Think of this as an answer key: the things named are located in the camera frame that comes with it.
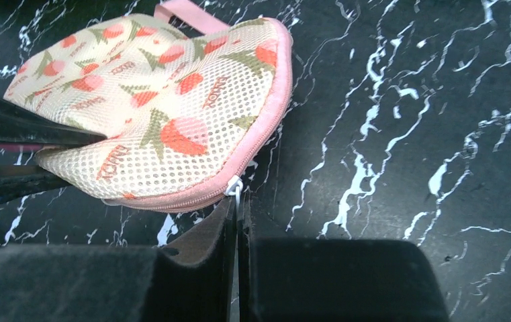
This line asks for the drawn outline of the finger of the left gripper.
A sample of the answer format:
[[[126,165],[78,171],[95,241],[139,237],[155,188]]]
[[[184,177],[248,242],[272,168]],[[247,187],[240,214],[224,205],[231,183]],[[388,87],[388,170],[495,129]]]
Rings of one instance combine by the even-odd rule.
[[[50,121],[0,98],[0,144],[87,146],[105,139],[103,134]]]
[[[71,184],[36,165],[0,165],[0,205]]]

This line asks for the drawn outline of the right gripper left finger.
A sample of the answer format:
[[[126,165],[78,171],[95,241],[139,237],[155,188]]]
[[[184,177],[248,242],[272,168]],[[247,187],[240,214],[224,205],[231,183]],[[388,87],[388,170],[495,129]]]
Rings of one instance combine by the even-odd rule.
[[[0,249],[0,321],[227,321],[236,205],[161,248]]]

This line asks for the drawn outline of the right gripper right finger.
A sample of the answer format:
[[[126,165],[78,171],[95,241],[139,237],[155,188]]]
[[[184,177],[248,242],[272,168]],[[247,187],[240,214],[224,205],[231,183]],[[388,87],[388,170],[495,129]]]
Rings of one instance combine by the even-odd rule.
[[[238,199],[241,321],[448,321],[422,250],[396,239],[281,233]]]

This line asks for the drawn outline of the floral pink mesh laundry bag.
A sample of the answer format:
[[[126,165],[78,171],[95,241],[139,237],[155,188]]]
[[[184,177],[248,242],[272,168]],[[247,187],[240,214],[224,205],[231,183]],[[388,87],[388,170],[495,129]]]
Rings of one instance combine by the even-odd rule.
[[[278,20],[227,25],[165,1],[82,29],[27,60],[4,97],[101,133],[46,148],[43,169],[108,205],[178,213],[230,196],[282,120],[292,37]]]

